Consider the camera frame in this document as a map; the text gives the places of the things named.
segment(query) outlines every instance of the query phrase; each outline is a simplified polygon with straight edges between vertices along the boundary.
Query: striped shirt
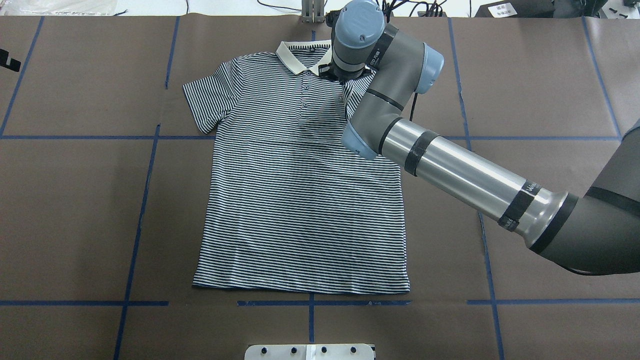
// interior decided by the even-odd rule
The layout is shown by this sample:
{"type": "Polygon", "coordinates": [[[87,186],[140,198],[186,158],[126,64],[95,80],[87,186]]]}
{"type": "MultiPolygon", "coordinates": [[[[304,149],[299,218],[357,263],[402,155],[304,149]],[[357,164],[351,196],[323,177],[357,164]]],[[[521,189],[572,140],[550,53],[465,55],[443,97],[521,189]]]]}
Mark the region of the striped shirt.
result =
{"type": "Polygon", "coordinates": [[[217,127],[196,286],[402,293],[400,169],[345,149],[371,82],[317,76],[330,42],[283,42],[184,85],[196,125],[217,127]]]}

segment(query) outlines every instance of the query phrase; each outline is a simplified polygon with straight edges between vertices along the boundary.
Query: shirt collar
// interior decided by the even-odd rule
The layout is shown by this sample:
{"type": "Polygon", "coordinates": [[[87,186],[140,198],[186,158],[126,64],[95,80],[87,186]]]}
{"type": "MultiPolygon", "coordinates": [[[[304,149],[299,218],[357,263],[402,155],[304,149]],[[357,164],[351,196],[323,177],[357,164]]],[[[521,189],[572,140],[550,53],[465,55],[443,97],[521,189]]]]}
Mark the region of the shirt collar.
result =
{"type": "Polygon", "coordinates": [[[304,41],[304,42],[287,42],[283,41],[278,46],[278,50],[276,50],[276,55],[278,55],[280,61],[294,74],[300,74],[303,71],[309,70],[313,72],[315,75],[319,74],[318,67],[320,65],[325,65],[331,62],[331,47],[326,51],[324,56],[320,59],[320,61],[313,65],[312,67],[306,67],[302,64],[289,50],[289,47],[292,45],[303,46],[303,47],[313,47],[314,45],[329,45],[331,46],[331,40],[323,40],[323,41],[304,41]]]}

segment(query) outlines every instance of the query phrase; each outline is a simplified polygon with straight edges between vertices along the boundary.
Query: shirt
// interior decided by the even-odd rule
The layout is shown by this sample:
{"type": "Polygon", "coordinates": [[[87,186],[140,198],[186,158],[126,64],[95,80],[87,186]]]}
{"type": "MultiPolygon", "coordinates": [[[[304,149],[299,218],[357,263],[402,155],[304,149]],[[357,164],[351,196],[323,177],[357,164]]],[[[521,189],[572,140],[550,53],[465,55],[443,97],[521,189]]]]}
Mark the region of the shirt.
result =
{"type": "Polygon", "coordinates": [[[217,127],[196,286],[401,293],[400,169],[340,142],[372,76],[319,78],[330,42],[283,42],[183,86],[203,133],[217,127]]]}

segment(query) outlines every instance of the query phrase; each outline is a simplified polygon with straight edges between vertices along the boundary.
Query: folded sleeve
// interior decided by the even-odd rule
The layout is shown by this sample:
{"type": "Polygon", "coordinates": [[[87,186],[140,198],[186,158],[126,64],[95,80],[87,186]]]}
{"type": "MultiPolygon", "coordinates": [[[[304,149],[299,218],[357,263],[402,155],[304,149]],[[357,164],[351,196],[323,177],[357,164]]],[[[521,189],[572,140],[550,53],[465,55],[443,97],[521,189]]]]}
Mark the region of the folded sleeve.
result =
{"type": "Polygon", "coordinates": [[[207,134],[229,118],[241,95],[238,60],[222,63],[210,76],[185,84],[182,89],[198,129],[207,134]]]}

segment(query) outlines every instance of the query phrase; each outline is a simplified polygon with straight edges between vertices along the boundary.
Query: robotic arm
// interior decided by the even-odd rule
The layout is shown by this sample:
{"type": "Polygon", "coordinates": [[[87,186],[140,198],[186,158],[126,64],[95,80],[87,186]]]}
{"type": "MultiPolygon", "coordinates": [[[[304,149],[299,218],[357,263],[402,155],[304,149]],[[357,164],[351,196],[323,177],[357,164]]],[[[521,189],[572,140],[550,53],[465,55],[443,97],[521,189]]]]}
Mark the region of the robotic arm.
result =
{"type": "Polygon", "coordinates": [[[640,272],[640,121],[587,194],[554,193],[400,115],[424,94],[444,58],[386,24],[370,0],[328,17],[339,80],[377,70],[342,144],[369,160],[382,155],[522,236],[529,249],[581,275],[640,272]]]}

